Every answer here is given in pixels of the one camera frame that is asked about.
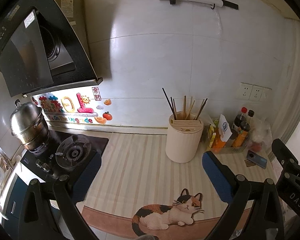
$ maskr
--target wall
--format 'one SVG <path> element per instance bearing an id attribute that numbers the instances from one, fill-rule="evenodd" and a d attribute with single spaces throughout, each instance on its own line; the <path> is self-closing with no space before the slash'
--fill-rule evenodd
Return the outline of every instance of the wall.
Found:
<path id="1" fill-rule="evenodd" d="M 10 130 L 10 115 L 16 108 L 14 102 L 17 99 L 21 102 L 26 101 L 19 96 L 10 97 L 6 82 L 0 72 L 0 147 L 10 158 L 20 147 L 20 142 L 11 135 Z"/>
<path id="2" fill-rule="evenodd" d="M 92 64 L 115 99 L 123 125 L 166 126 L 169 96 L 193 96 L 195 107 L 233 119 L 242 105 L 273 116 L 289 80 L 292 21 L 260 0 L 229 0 L 239 10 L 159 0 L 85 0 Z M 275 106 L 235 98 L 240 82 L 268 87 Z M 138 123 L 136 115 L 143 116 Z"/>

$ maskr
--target blue cabinet door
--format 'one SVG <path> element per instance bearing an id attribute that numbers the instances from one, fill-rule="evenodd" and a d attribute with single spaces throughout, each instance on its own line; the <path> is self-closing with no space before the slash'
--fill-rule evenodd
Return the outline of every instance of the blue cabinet door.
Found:
<path id="1" fill-rule="evenodd" d="M 12 240 L 18 240 L 19 220 L 11 214 L 7 214 L 6 217 L 9 220 L 4 221 L 4 230 L 6 230 Z"/>
<path id="2" fill-rule="evenodd" d="M 6 211 L 7 215 L 11 214 L 15 218 L 19 219 L 23 199 L 25 198 L 27 188 L 28 185 L 18 177 L 11 191 L 11 195 L 7 205 L 7 211 Z"/>

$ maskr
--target calico cat illustration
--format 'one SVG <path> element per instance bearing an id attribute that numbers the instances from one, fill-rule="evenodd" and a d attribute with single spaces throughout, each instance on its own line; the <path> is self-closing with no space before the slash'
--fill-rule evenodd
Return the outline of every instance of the calico cat illustration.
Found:
<path id="1" fill-rule="evenodd" d="M 192 196 L 184 188 L 172 206 L 151 204 L 140 208 L 132 218 L 132 229 L 138 236 L 142 236 L 145 233 L 141 231 L 139 223 L 151 230 L 167 229 L 170 224 L 191 225 L 192 215 L 195 212 L 204 212 L 201 201 L 201 193 Z"/>

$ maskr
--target range hood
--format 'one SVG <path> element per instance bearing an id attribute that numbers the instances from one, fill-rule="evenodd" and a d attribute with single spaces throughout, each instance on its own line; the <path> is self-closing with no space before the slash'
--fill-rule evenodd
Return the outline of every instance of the range hood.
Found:
<path id="1" fill-rule="evenodd" d="M 10 5 L 0 21 L 0 71 L 11 97 L 102 82 L 55 0 Z"/>

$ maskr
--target wall socket panel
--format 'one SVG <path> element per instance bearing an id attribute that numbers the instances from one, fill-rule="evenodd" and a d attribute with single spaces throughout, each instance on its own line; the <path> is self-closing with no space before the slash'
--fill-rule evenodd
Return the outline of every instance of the wall socket panel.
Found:
<path id="1" fill-rule="evenodd" d="M 267 101 L 271 96 L 271 92 L 270 88 L 240 83 L 236 98 L 250 101 Z"/>
<path id="2" fill-rule="evenodd" d="M 253 85 L 249 100 L 259 101 L 261 98 L 262 91 L 263 91 L 263 87 Z"/>
<path id="3" fill-rule="evenodd" d="M 253 85 L 240 83 L 240 86 L 237 90 L 237 98 L 249 100 Z"/>
<path id="4" fill-rule="evenodd" d="M 272 90 L 270 88 L 263 88 L 260 101 L 267 101 L 271 96 Z"/>

